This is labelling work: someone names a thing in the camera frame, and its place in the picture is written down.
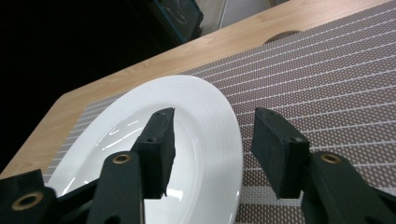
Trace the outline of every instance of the dark background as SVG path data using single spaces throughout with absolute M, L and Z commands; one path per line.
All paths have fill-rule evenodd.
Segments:
M 0 170 L 62 94 L 176 45 L 144 0 L 1 1 Z

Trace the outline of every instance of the white plate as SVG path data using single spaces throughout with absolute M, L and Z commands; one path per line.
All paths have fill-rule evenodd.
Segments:
M 58 196 L 99 177 L 104 159 L 130 150 L 157 110 L 175 108 L 176 157 L 168 197 L 145 200 L 146 222 L 234 223 L 242 185 L 239 126 L 224 95 L 198 77 L 170 76 L 125 93 L 70 147 L 49 180 Z

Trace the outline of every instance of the striped placemat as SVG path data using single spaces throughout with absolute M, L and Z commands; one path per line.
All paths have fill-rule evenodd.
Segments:
M 369 185 L 396 195 L 395 1 L 182 74 L 215 85 L 237 116 L 244 177 L 236 222 L 304 223 L 301 200 L 278 200 L 249 152 L 258 106 L 289 120 L 312 152 L 348 158 Z M 46 181 L 85 128 L 121 95 L 87 106 Z

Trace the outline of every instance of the gray woven placemat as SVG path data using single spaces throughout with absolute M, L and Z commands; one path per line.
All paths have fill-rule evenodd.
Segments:
M 311 151 L 347 157 L 373 187 L 396 195 L 396 2 L 182 73 L 227 97 L 244 145 L 236 222 L 304 223 L 300 200 L 277 200 L 249 152 L 255 107 L 275 110 L 311 142 Z M 88 105 L 55 157 L 120 95 Z

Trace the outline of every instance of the wooden surface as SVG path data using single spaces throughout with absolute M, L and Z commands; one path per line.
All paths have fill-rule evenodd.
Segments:
M 86 105 L 152 80 L 258 47 L 273 35 L 304 31 L 389 0 L 291 0 L 64 94 L 0 175 L 43 173 Z

